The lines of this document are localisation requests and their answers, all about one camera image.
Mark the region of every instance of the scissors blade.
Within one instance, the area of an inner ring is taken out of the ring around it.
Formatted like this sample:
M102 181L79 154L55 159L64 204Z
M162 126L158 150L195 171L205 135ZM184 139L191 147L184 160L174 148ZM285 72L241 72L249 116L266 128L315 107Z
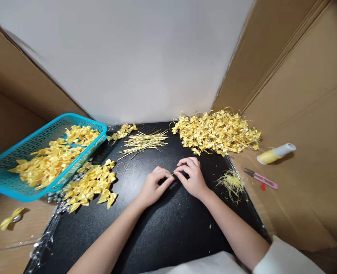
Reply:
M246 172L248 175L250 175L251 177L253 177L253 174L251 172L248 172L246 170L244 172Z
M248 169L247 167L245 167L245 170L248 171L248 172L250 172L250 173L252 173L252 174L255 174L254 171L252 171L251 169Z

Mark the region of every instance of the white sleeve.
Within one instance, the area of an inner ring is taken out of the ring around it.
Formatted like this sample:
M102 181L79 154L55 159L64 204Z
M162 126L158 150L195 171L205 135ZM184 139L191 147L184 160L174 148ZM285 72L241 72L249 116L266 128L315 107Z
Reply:
M325 274L314 262L291 245L273 237L273 243L253 274Z

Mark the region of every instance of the fingers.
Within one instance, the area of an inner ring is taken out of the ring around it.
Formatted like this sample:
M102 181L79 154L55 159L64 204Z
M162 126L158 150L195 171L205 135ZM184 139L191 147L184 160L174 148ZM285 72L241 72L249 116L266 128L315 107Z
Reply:
M163 182L163 184L158 187L157 191L159 192L159 194L162 195L174 180L175 180L174 176L168 177Z
M198 165L194 164L193 160L190 158L181 159L177 165L181 166L183 164L188 164L188 166L191 168L199 167Z
M190 159L194 162L194 164L195 164L198 168L200 168L200 162L199 162L198 158L196 158L196 157L190 157Z
M177 171L185 171L187 174L189 174L190 177L193 177L192 169L186 165L179 166L178 168L174 170L174 172L177 172Z
M185 178L185 176L182 175L180 172L175 172L175 175L179 178L179 180L182 184L185 184L185 183L188 182L188 180Z
M156 167L152 172L158 171L160 169L162 169L162 168L161 167Z
M166 169L160 169L159 171L152 172L151 177L154 178L155 183L157 183L162 178L171 177L171 173L168 172Z

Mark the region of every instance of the basket rim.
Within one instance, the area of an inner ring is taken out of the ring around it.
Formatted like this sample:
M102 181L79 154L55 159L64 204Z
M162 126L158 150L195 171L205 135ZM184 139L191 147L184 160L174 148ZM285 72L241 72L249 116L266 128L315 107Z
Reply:
M92 120L90 118L87 118L87 117L83 117L81 115L78 115L78 114L75 114L75 113L65 113L65 114L62 114L56 118L54 118L52 121L48 122L47 124L45 124L43 127L41 127L40 129L36 130L35 132L31 133L29 136L27 136L26 138L24 138L23 140L19 141L17 144L13 145L12 147L10 147L9 149L7 149L6 151L4 151L3 153L0 154L0 160L4 157L6 157L7 155L9 155L12 151L14 151L16 148L18 148L20 145L22 145L24 142L27 142L29 141L30 139L32 139L35 135L37 135L39 132L45 130L46 128L48 128L50 125L54 124L55 122L57 122L58 120L62 119L63 117L65 116L75 116L75 117L78 117L78 118L81 118L81 119L84 119L86 121L89 121L89 122L92 122L92 123L97 123L99 124L100 126L103 127L103 131L99 134L98 137L95 138L95 140L90 144L88 145L84 150L88 151L91 147L93 147L97 141L103 137L104 135L106 135L106 132L107 132L107 126L98 122L98 121L95 121L95 120ZM68 167L70 166L73 166L76 162L78 162L82 157L84 156L84 153L81 153L78 157L76 157L72 163L70 163L68 165ZM0 185L0 193L3 194L3 195L7 195L7 196L10 196L8 195L6 192L8 192L9 194L12 193L14 199L17 199L19 201L22 201L22 202L30 202L30 201L34 201L36 199L39 199L41 198L42 196L44 196L45 193L48 193L49 190L52 189L52 187L55 186L55 184L53 184L53 182L57 182L59 181L64 175L65 173L68 171L68 167L62 171L46 188L44 188L41 192L39 193L36 193L35 195L33 196L26 196L26 195L23 195L19 192L16 192L12 189L9 189L9 188L6 188L5 186L2 186Z

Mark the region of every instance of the white backdrop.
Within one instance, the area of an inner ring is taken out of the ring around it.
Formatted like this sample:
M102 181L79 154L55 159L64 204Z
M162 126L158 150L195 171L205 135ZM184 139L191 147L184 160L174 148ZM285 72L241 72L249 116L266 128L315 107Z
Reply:
M94 119L209 111L252 0L0 0L0 25Z

